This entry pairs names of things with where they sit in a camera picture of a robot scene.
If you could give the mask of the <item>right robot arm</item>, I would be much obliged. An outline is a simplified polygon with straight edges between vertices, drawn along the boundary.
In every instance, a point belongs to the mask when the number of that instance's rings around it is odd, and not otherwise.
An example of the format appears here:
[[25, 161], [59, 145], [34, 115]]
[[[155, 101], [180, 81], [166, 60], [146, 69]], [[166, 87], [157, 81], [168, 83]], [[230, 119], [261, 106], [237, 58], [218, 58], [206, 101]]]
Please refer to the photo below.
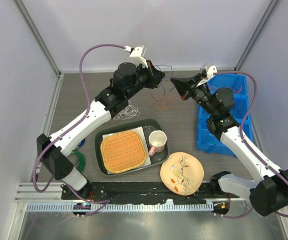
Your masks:
[[253, 178], [250, 181], [220, 172], [209, 186], [210, 193], [217, 198], [230, 193], [248, 200], [264, 217], [278, 213], [288, 206], [288, 169], [282, 170], [269, 160], [244, 133], [244, 122], [238, 122], [230, 112], [235, 106], [233, 91], [223, 86], [211, 92], [207, 83], [215, 76], [218, 73], [214, 70], [203, 69], [193, 77], [170, 79], [182, 100], [193, 99], [209, 114], [209, 132], [234, 153]]

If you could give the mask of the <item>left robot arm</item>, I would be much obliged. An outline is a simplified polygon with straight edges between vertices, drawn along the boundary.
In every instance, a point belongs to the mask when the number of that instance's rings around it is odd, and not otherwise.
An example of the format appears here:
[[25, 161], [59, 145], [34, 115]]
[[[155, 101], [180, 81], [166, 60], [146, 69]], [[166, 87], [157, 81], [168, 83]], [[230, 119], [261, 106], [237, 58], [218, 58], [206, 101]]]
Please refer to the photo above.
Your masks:
[[38, 159], [56, 180], [73, 189], [78, 199], [86, 199], [90, 182], [67, 159], [67, 156], [86, 136], [115, 117], [127, 105], [130, 98], [143, 88], [158, 87], [165, 73], [156, 69], [151, 61], [148, 66], [121, 63], [113, 73], [108, 87], [89, 103], [84, 112], [52, 136], [37, 137]]

